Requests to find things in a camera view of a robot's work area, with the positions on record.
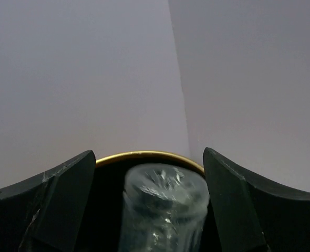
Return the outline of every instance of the translucent container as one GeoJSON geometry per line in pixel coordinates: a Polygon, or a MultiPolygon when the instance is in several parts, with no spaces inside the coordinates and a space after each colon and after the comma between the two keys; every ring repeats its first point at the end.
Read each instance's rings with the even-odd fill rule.
{"type": "Polygon", "coordinates": [[[143,164],[125,177],[119,252],[197,252],[208,213],[205,180],[166,164],[143,164]]]}

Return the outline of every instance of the yellow rim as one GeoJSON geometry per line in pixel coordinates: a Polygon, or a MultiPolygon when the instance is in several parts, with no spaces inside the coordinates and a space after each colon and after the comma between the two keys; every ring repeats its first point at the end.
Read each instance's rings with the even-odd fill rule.
{"type": "Polygon", "coordinates": [[[201,173],[204,174],[204,168],[196,163],[195,161],[192,161],[191,159],[188,159],[184,156],[180,156],[174,153],[170,152],[163,152],[163,151],[132,151],[132,152],[123,152],[119,154],[115,154],[112,156],[103,157],[102,159],[98,159],[96,162],[96,168],[102,167],[106,164],[110,164],[116,161],[124,160],[124,159],[133,159],[133,158],[167,158],[169,160],[176,160],[181,161],[182,163],[188,164],[197,170],[199,170],[201,173]]]}

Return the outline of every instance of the gray wall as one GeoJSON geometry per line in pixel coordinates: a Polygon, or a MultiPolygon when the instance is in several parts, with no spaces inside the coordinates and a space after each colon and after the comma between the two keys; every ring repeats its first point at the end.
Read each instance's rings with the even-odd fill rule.
{"type": "Polygon", "coordinates": [[[192,157],[310,191],[310,0],[169,0],[192,157]]]}
{"type": "Polygon", "coordinates": [[[0,187],[87,149],[189,155],[168,2],[0,1],[0,187]]]}

